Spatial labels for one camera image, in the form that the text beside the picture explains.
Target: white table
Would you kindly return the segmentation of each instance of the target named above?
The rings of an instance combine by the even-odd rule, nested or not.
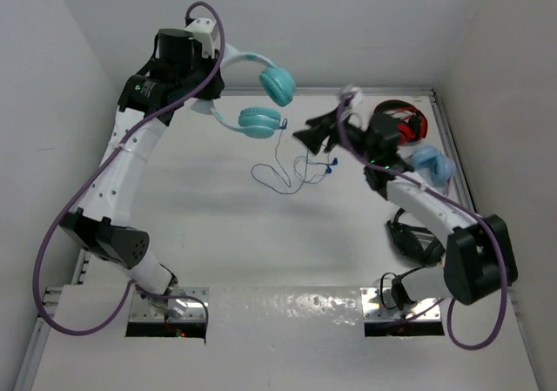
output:
[[[418,106],[430,124],[426,142],[454,155],[427,94],[368,96],[364,110],[389,98]],[[332,95],[300,95],[282,111],[289,128],[279,155],[287,170],[304,153],[292,132],[335,104]],[[242,108],[272,102],[230,96],[219,105],[235,120]],[[128,304],[93,336],[50,332],[33,390],[536,389],[511,310],[499,339],[474,353],[447,337],[365,338],[358,287],[411,267],[386,233],[397,208],[367,187],[361,166],[340,149],[332,155],[339,164],[318,185],[292,196],[258,185],[250,169],[272,162],[276,140],[231,133],[184,108],[140,182],[131,225],[150,234],[152,250],[182,285],[210,288],[207,346],[124,337]],[[461,174],[455,182],[451,197],[466,203]],[[65,287],[57,308],[68,327],[102,320],[126,281],[100,260],[86,269],[84,284]],[[456,334],[469,342],[487,337],[498,300],[459,307]]]

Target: gray wall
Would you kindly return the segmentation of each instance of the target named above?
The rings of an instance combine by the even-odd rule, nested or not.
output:
[[[48,224],[101,159],[116,92],[62,0],[0,0],[0,389],[35,322],[31,272]],[[76,247],[51,243],[43,285],[70,279]]]
[[[534,365],[557,389],[557,0],[483,0],[442,91],[474,199],[507,220]]]
[[[181,27],[197,0],[64,0],[116,87]],[[203,0],[230,43],[265,54],[303,86],[433,85],[448,72],[479,0]],[[203,10],[195,15],[203,15]],[[256,84],[258,66],[225,75]]]

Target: teal headphones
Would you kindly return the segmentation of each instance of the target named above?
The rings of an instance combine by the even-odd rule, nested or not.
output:
[[[257,53],[241,52],[227,44],[225,58],[220,68],[223,70],[242,61],[257,62],[266,66],[265,70],[259,74],[259,82],[267,95],[278,106],[287,106],[291,103],[296,91],[296,82],[284,67],[278,67],[267,57]],[[224,127],[235,132],[242,132],[251,138],[269,138],[276,130],[285,128],[281,122],[280,112],[272,108],[262,106],[246,108],[240,112],[237,125],[227,123],[217,111],[213,101],[198,100],[191,108],[203,113],[207,113],[206,111],[209,110]]]

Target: red headphones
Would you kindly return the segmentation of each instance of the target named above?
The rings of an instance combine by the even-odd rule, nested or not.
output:
[[[408,112],[403,118],[396,118],[399,123],[400,144],[419,141],[427,135],[427,118],[412,104],[398,99],[390,99],[375,107],[373,114],[393,115],[397,112]]]

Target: earphone wire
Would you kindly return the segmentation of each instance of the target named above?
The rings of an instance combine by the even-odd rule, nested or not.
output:
[[[286,129],[288,125],[288,119],[283,119],[282,124],[280,126],[280,133],[278,135],[278,142],[277,145],[275,145],[275,154],[274,154],[274,158],[275,158],[275,162],[277,163],[278,167],[280,168],[280,170],[282,171],[282,173],[285,175],[281,175],[279,171],[277,171],[277,169],[275,169],[272,165],[268,165],[267,163],[257,163],[255,165],[252,166],[252,169],[250,171],[250,173],[252,174],[252,177],[261,185],[266,186],[267,188],[275,191],[276,193],[278,193],[279,195],[293,195],[295,193],[297,193],[300,189],[302,189],[302,186],[308,184],[308,185],[315,185],[318,184],[319,182],[321,182],[323,179],[325,179],[325,176],[327,175],[327,171],[326,169],[329,168],[329,166],[331,165],[331,160],[330,160],[330,155],[331,153],[329,152],[327,154],[327,163],[325,162],[314,162],[312,160],[309,159],[309,154],[310,151],[307,150],[305,152],[305,155],[300,155],[297,156],[294,159],[294,163],[293,163],[293,168],[294,168],[294,175],[296,176],[296,178],[301,182],[300,185],[298,186],[298,188],[296,188],[294,191],[292,192],[282,192],[279,191],[277,188],[275,188],[272,185],[267,184],[266,182],[264,182],[264,180],[259,179],[257,176],[255,176],[255,169],[257,169],[258,167],[266,167],[271,169],[271,171],[274,173],[274,175],[282,180],[283,184],[285,185],[285,187],[287,189],[291,189],[292,188],[292,179],[290,177],[290,175],[288,174],[288,172],[286,171],[285,167],[282,165],[282,163],[280,163],[280,159],[279,159],[279,147],[280,147],[280,142],[282,141],[282,136],[283,133]],[[302,175],[298,169],[297,169],[297,165],[300,161],[304,161],[305,162],[305,166],[304,166],[304,175]],[[309,180],[307,179],[307,169],[309,167],[309,165],[323,165],[325,166],[325,172],[322,174],[317,174],[317,175],[313,175]]]

